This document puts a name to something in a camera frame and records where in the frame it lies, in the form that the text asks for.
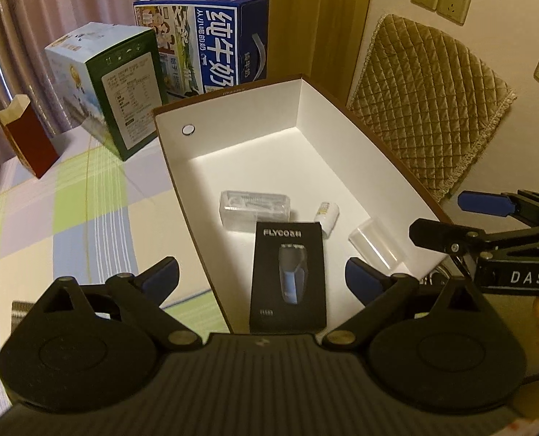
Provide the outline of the clear plastic cup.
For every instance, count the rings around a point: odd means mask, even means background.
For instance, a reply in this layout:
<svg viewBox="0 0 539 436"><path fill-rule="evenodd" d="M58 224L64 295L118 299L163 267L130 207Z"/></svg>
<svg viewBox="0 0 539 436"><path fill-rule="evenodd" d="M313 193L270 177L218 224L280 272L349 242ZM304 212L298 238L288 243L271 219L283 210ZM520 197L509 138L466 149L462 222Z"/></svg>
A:
<svg viewBox="0 0 539 436"><path fill-rule="evenodd" d="M405 251L377 219L368 218L348 235L348 241L365 263L389 275L406 271Z"/></svg>

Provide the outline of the black shaver box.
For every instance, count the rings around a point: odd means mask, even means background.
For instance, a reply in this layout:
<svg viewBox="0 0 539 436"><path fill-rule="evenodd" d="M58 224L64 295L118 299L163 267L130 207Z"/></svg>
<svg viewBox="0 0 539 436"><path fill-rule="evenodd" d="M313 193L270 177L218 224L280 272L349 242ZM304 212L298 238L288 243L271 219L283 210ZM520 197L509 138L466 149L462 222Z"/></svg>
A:
<svg viewBox="0 0 539 436"><path fill-rule="evenodd" d="M326 274L321 225L316 222L258 222L250 332L318 333L326 325Z"/></svg>

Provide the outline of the small white box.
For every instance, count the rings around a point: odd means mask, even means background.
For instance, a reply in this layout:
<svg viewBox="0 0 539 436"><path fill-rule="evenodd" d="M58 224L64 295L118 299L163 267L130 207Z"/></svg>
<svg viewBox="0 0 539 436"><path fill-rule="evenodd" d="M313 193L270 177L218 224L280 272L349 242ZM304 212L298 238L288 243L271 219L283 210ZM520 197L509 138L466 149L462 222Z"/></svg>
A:
<svg viewBox="0 0 539 436"><path fill-rule="evenodd" d="M316 211L314 222L318 223L322 230L323 238L329 238L340 215L340 207L333 202L322 202Z"/></svg>

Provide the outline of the checkered bed sheet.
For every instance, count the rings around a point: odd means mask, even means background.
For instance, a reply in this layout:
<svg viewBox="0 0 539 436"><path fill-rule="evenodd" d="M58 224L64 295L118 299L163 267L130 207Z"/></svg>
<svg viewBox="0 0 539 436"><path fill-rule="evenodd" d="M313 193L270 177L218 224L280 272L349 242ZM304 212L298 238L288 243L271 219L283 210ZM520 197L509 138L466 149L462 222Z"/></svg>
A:
<svg viewBox="0 0 539 436"><path fill-rule="evenodd" d="M181 279L164 310L203 338L227 325L189 242L158 142L121 161L87 131L55 141L41 178L17 160L0 169L0 349L12 306L35 302L59 276L101 283L172 256ZM0 381L0 415L9 401Z"/></svg>

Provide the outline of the quilted tan chair cover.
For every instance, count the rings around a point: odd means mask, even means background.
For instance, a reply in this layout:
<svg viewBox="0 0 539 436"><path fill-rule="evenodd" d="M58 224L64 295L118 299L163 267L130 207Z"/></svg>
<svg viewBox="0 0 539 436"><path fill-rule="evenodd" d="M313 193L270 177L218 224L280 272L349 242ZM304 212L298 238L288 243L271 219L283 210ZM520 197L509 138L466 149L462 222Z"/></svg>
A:
<svg viewBox="0 0 539 436"><path fill-rule="evenodd" d="M371 36L348 107L442 202L482 156L516 97L459 40L387 14Z"/></svg>

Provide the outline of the brown open cardboard box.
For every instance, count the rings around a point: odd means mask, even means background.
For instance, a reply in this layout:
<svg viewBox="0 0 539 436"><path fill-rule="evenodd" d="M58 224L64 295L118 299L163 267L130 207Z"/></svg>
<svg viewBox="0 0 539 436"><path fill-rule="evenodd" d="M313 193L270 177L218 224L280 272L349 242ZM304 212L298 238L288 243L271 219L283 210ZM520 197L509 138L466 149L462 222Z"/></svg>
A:
<svg viewBox="0 0 539 436"><path fill-rule="evenodd" d="M340 214L325 242L327 325L360 310L344 266L349 235L373 219L401 250L398 270L427 276L443 260L408 236L418 218L444 211L419 181L343 105L303 77L261 81L160 107L155 124L178 203L231 331L249 329L253 234L221 223L225 190L286 195L292 218L311 222L319 205Z"/></svg>

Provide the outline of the dark red paper box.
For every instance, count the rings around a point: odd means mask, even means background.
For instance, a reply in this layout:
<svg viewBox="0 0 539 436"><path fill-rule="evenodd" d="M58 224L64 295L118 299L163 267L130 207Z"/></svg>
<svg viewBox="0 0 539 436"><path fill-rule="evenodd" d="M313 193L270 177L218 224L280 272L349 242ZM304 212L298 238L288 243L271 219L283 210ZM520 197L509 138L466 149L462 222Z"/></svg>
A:
<svg viewBox="0 0 539 436"><path fill-rule="evenodd" d="M19 161L36 178L59 159L27 94L17 94L0 110L0 125Z"/></svg>

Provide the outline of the green white carton box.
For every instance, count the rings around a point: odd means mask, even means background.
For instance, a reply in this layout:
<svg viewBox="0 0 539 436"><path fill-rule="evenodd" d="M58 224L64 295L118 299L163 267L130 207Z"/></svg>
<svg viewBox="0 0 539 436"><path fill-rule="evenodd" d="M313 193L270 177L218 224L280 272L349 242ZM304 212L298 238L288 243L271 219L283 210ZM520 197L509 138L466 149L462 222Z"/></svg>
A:
<svg viewBox="0 0 539 436"><path fill-rule="evenodd" d="M166 91L152 29L90 22L45 54L66 111L120 160L156 137L152 111Z"/></svg>

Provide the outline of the blue milk carton box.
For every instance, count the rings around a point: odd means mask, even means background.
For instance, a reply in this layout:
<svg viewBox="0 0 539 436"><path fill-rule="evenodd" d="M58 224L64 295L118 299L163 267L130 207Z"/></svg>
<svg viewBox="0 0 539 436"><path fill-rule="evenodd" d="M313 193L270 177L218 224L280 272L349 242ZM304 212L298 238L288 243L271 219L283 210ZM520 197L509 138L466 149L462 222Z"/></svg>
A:
<svg viewBox="0 0 539 436"><path fill-rule="evenodd" d="M267 77L270 0L138 0L134 16L155 32L171 97Z"/></svg>

